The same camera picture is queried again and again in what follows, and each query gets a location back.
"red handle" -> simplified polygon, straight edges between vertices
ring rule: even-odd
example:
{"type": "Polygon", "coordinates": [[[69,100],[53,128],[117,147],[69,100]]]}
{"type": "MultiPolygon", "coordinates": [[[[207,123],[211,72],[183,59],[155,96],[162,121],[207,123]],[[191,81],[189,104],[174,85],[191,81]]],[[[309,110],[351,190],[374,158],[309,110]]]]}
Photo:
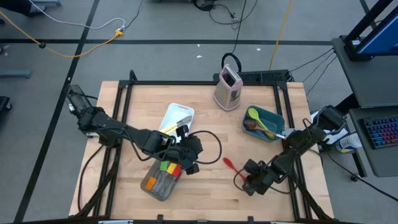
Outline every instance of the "red handle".
{"type": "MultiPolygon", "coordinates": [[[[235,170],[235,172],[239,172],[236,168],[235,168],[235,166],[234,166],[234,164],[232,164],[232,162],[228,159],[228,158],[223,158],[223,161],[224,161],[224,163],[229,167],[229,168],[231,168],[232,170],[235,170]]],[[[242,178],[242,180],[243,180],[243,182],[246,182],[246,178],[241,174],[241,173],[239,173],[238,174],[241,178],[242,178]]]]}

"white tray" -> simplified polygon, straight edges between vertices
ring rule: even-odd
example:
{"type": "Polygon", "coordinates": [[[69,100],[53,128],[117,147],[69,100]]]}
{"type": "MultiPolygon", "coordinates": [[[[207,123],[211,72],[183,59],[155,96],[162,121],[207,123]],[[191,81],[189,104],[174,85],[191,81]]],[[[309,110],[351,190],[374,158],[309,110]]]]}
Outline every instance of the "white tray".
{"type": "MultiPolygon", "coordinates": [[[[192,121],[193,121],[193,115],[195,114],[195,111],[184,105],[180,105],[177,103],[171,103],[169,107],[167,108],[166,114],[163,118],[162,124],[160,124],[159,130],[167,128],[169,126],[172,126],[177,123],[177,121],[183,119],[186,116],[192,116],[192,120],[186,125],[188,125],[188,128],[191,127],[192,121]]],[[[177,133],[173,131],[169,135],[175,136],[177,138],[177,142],[181,140],[180,137],[177,137],[177,133]]]]}

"gray carpet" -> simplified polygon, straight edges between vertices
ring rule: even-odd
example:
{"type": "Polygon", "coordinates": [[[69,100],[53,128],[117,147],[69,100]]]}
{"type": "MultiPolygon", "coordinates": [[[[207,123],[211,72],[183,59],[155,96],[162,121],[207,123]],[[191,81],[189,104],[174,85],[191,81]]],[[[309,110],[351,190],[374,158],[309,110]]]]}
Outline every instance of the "gray carpet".
{"type": "MultiPolygon", "coordinates": [[[[48,13],[57,19],[82,22],[88,18],[94,0],[61,1],[60,8],[48,13]]],[[[376,0],[367,0],[371,7],[376,0]]],[[[220,1],[240,15],[242,1],[220,1]]],[[[242,23],[240,39],[276,40],[288,0],[259,1],[242,23]]],[[[246,12],[254,4],[248,0],[246,12]]],[[[139,1],[101,0],[93,19],[98,26],[113,17],[129,22],[139,1]]],[[[82,27],[57,24],[44,16],[25,18],[4,11],[19,26],[36,38],[79,39],[82,27]]],[[[214,18],[229,22],[223,8],[212,12],[214,18]]],[[[285,25],[282,40],[323,40],[347,34],[364,16],[359,0],[295,1],[285,25]]],[[[90,30],[88,39],[108,39],[119,27],[119,21],[100,30],[90,30]]],[[[139,17],[122,37],[126,40],[223,40],[235,39],[231,26],[215,24],[207,12],[201,12],[184,1],[164,0],[156,4],[144,0],[139,17]]],[[[0,27],[0,39],[24,39],[10,24],[0,27]]],[[[29,69],[32,78],[0,79],[0,95],[10,96],[13,110],[0,123],[0,223],[12,222],[45,133],[71,65],[70,58],[61,58],[35,44],[7,45],[0,55],[1,69],[29,69]]],[[[77,44],[48,44],[66,54],[74,54],[77,44]]],[[[85,44],[83,51],[92,48],[85,44]]],[[[72,83],[79,84],[86,94],[98,95],[103,80],[127,79],[133,69],[140,80],[211,80],[221,67],[221,57],[231,51],[229,44],[112,44],[82,57],[72,83]]],[[[243,70],[267,70],[273,45],[238,45],[235,54],[243,70]]],[[[326,52],[331,46],[281,45],[275,55],[273,69],[293,69],[326,52]]],[[[314,62],[294,72],[297,82],[304,80],[320,63],[314,62]]],[[[326,64],[305,81],[309,91],[326,64]]],[[[338,60],[328,67],[317,85],[308,94],[310,109],[336,105],[351,93],[338,60]]],[[[64,105],[50,143],[49,151],[30,201],[25,221],[65,218],[72,202],[86,139],[76,126],[76,119],[64,105]]],[[[356,170],[350,155],[332,154],[344,166],[356,170]]],[[[347,222],[397,223],[398,204],[360,182],[352,182],[349,174],[323,156],[324,171],[335,217],[347,222]]],[[[367,160],[366,180],[398,197],[398,178],[376,178],[367,160]]]]}

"yellow cable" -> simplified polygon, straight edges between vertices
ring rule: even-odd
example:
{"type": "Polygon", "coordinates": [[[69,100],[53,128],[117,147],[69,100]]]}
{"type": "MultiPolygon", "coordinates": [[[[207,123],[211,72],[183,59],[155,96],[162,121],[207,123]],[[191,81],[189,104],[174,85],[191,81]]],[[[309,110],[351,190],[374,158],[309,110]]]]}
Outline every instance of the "yellow cable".
{"type": "MultiPolygon", "coordinates": [[[[6,18],[6,20],[7,20],[11,25],[13,25],[15,28],[17,28],[21,33],[23,33],[25,36],[27,36],[30,40],[32,40],[32,41],[35,42],[36,44],[41,45],[41,43],[40,43],[38,40],[34,39],[32,36],[30,36],[29,34],[27,34],[24,30],[22,30],[21,28],[19,28],[19,26],[17,26],[15,23],[13,23],[13,22],[10,20],[10,18],[8,18],[2,11],[0,11],[0,15],[2,15],[4,18],[6,18]]],[[[91,53],[93,50],[97,49],[98,47],[104,46],[105,44],[108,44],[108,43],[112,42],[114,39],[116,39],[116,38],[118,38],[118,37],[120,37],[120,36],[122,36],[122,35],[123,35],[123,32],[121,32],[120,30],[117,30],[116,33],[115,33],[115,35],[114,35],[111,39],[107,40],[106,42],[103,42],[102,44],[98,44],[98,45],[94,46],[92,49],[89,49],[89,51],[87,51],[87,52],[85,52],[85,53],[82,53],[82,54],[80,54],[80,55],[64,55],[64,54],[62,54],[62,53],[60,53],[60,52],[57,52],[57,51],[54,50],[54,49],[51,49],[50,47],[46,47],[46,49],[49,50],[49,51],[51,51],[51,52],[53,52],[53,53],[55,53],[55,54],[57,54],[57,55],[59,55],[59,56],[62,56],[62,57],[66,57],[66,58],[76,58],[76,57],[81,57],[81,56],[83,56],[83,55],[89,54],[89,53],[91,53]]]]}
{"type": "Polygon", "coordinates": [[[279,40],[282,37],[282,32],[284,30],[284,26],[285,26],[285,23],[286,23],[286,20],[287,20],[287,16],[289,15],[290,8],[292,7],[292,3],[293,3],[293,0],[290,0],[289,6],[287,6],[285,18],[284,18],[284,21],[282,22],[282,26],[280,27],[279,36],[278,36],[278,39],[276,40],[274,51],[272,53],[271,62],[269,64],[269,70],[271,70],[271,68],[272,68],[272,63],[274,61],[274,56],[275,56],[276,50],[278,49],[279,40]]]}

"keyboard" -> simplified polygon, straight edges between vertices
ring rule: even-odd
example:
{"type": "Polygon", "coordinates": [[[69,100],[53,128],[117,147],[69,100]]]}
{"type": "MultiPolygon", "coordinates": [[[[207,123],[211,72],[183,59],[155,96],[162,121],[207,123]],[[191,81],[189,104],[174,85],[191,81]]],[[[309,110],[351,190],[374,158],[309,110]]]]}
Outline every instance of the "keyboard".
{"type": "MultiPolygon", "coordinates": [[[[271,71],[256,71],[256,72],[238,72],[243,83],[265,83],[265,82],[291,82],[292,76],[289,71],[284,70],[271,70],[271,71]]],[[[219,74],[213,75],[213,80],[218,82],[219,74]]]]}
{"type": "Polygon", "coordinates": [[[398,145],[398,116],[366,118],[361,124],[373,149],[398,145]]]}

